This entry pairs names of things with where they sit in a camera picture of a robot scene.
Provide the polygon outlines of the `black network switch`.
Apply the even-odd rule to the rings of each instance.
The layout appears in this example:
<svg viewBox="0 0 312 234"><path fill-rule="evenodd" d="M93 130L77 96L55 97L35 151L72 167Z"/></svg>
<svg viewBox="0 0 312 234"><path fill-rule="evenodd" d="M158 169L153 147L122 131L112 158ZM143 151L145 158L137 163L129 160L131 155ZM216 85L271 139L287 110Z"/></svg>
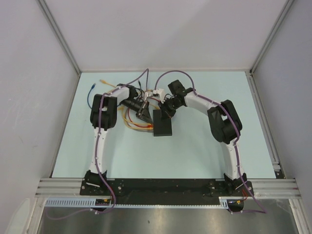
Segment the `black network switch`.
<svg viewBox="0 0 312 234"><path fill-rule="evenodd" d="M172 136L172 122L171 119L162 119L161 110L153 110L153 136L155 137L169 137Z"/></svg>

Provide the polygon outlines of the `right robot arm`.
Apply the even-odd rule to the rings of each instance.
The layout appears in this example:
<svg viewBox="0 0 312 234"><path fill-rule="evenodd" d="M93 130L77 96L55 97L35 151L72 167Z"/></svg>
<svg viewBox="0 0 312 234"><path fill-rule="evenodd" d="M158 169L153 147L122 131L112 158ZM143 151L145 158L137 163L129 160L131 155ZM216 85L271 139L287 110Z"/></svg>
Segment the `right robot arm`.
<svg viewBox="0 0 312 234"><path fill-rule="evenodd" d="M246 174L240 166L238 141L241 136L242 122L230 100L221 103L212 101L200 94L194 88L186 89L179 80L168 85L171 97L167 98L163 89L154 89L152 94L158 96L159 109L153 111L154 136L171 136L172 121L176 110L182 106L190 107L205 114L214 139L224 143L227 148L226 171L224 173L225 191L229 195L237 195L242 191L247 181Z"/></svg>

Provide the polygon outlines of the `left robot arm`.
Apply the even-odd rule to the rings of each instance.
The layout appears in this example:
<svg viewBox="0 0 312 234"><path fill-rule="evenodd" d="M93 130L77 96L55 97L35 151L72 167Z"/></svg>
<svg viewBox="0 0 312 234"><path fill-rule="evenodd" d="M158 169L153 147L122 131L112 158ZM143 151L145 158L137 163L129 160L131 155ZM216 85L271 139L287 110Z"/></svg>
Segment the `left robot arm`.
<svg viewBox="0 0 312 234"><path fill-rule="evenodd" d="M89 191L102 195L108 189L107 166L103 164L106 138L109 131L117 123L117 109L120 105L133 110L143 123L133 123L127 119L128 126L136 130L152 130L153 120L149 112L149 104L142 99L143 91L132 85L119 84L104 95L94 95L90 113L90 122L95 132L94 152L89 170L86 172L80 193Z"/></svg>

